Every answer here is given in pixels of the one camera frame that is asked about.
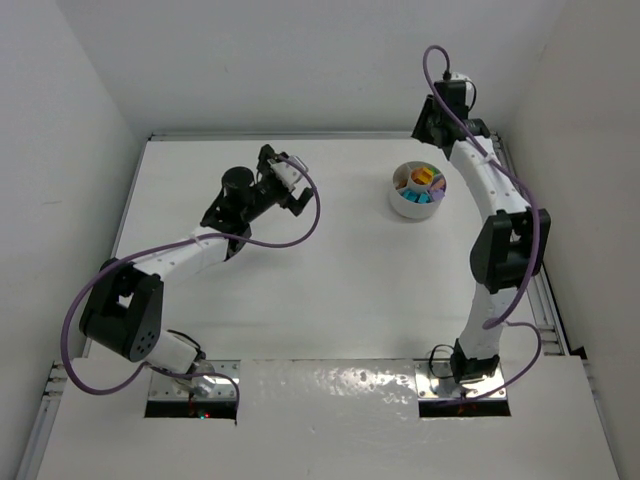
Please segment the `purple lego plate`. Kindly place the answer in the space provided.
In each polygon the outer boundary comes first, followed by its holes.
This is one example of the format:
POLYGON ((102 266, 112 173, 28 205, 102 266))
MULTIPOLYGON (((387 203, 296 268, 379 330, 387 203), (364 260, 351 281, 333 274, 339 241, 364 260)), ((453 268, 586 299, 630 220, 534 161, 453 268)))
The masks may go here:
POLYGON ((446 194, 446 180, 439 179, 429 187, 428 192, 434 203, 440 202, 446 194))

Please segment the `yellow long lego brick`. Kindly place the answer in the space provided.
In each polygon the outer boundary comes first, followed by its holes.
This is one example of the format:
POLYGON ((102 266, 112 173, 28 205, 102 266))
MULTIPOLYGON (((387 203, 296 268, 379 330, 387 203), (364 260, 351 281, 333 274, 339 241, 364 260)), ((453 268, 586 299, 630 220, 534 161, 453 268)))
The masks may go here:
POLYGON ((426 167, 416 168, 411 172, 411 179, 415 184, 429 186, 434 178, 434 172, 426 167))

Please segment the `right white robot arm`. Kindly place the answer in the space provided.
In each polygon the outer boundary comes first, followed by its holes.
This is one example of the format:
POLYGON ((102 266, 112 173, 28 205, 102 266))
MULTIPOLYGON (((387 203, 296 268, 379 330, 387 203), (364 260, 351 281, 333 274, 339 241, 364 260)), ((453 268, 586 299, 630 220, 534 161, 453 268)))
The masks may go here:
POLYGON ((540 270, 551 227, 549 213, 516 186, 496 156, 488 127, 469 111, 465 80, 436 81, 412 133, 444 152, 483 222, 470 253, 472 307, 450 358, 457 382, 491 375, 498 367, 503 326, 540 270))

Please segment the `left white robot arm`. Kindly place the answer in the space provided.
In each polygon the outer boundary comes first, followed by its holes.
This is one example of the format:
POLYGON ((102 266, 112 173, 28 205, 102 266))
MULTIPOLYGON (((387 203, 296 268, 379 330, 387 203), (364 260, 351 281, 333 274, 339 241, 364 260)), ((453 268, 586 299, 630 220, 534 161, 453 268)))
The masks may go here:
POLYGON ((257 245, 251 224, 274 206, 299 216, 320 199, 307 166, 296 156, 261 147, 255 169, 233 167, 197 228, 176 242, 112 258, 80 293, 86 304, 79 330, 120 357, 175 379, 203 375, 202 350, 163 326, 164 293, 203 270, 257 245))

